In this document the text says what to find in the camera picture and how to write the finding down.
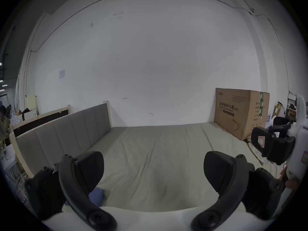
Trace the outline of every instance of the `person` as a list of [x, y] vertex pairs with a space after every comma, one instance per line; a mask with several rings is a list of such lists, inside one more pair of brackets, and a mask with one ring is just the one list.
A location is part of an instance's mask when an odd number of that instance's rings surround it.
[[9, 137], [9, 134], [6, 132], [6, 108], [5, 106], [0, 106], [0, 141], [5, 141]]

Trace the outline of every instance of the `upholstered headboard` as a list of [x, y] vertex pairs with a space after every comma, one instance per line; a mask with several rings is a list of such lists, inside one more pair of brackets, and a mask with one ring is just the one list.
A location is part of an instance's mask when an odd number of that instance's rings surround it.
[[44, 166], [52, 167], [62, 156], [78, 156], [111, 129], [109, 103], [60, 117], [10, 139], [29, 177]]

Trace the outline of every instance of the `bed frame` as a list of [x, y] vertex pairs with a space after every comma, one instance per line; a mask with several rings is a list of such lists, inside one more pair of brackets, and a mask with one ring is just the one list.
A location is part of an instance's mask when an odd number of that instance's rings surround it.
[[33, 178], [64, 154], [77, 156], [87, 151], [111, 128], [108, 101], [76, 113], [68, 105], [12, 126], [10, 141], [23, 169]]
[[21, 152], [18, 148], [17, 142], [16, 142], [16, 137], [35, 128], [38, 127], [44, 123], [47, 123], [49, 121], [55, 120], [57, 118], [66, 116], [68, 114], [71, 114], [71, 106], [68, 105], [64, 108], [61, 109], [57, 109], [57, 110], [53, 110], [41, 115], [37, 115], [35, 117], [32, 117], [28, 120], [22, 121], [16, 125], [12, 125], [10, 124], [10, 141], [11, 144], [14, 148], [15, 154], [21, 164], [21, 166], [23, 167], [23, 169], [25, 170], [25, 172], [28, 174], [28, 176], [30, 178], [33, 177], [33, 174], [31, 172], [31, 170], [29, 169], [28, 165], [26, 164], [23, 156], [21, 155]]
[[14, 133], [15, 136], [19, 136], [39, 125], [42, 125], [46, 122], [52, 121], [54, 119], [57, 119], [62, 116], [66, 116], [68, 114], [71, 114], [71, 106], [68, 105], [64, 108], [57, 109], [50, 111], [48, 113], [44, 113], [41, 115], [37, 115], [35, 117], [32, 117], [28, 120], [22, 121], [16, 125], [10, 124], [10, 132]]

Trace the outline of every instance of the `plaid cloth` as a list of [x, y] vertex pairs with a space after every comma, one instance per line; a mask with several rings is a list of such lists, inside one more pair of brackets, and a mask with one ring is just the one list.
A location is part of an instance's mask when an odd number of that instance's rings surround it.
[[251, 136], [249, 136], [247, 138], [248, 140], [248, 146], [249, 146], [249, 149], [251, 150], [251, 152], [256, 156], [256, 158], [259, 160], [259, 162], [261, 163], [261, 165], [268, 165], [269, 164], [269, 161], [267, 160], [266, 157], [263, 157], [262, 156], [262, 153], [254, 147], [254, 145], [252, 144], [251, 142]]

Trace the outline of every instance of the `gray mattress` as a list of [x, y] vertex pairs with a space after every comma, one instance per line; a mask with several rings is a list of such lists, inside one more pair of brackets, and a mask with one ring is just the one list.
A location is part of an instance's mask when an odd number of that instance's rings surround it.
[[[90, 150], [104, 156], [105, 171], [97, 186], [105, 190], [104, 205], [135, 211], [213, 205], [218, 194], [203, 172], [208, 151], [244, 154], [255, 168], [262, 167], [245, 142], [215, 123], [115, 127]], [[279, 177], [280, 166], [264, 168]]]

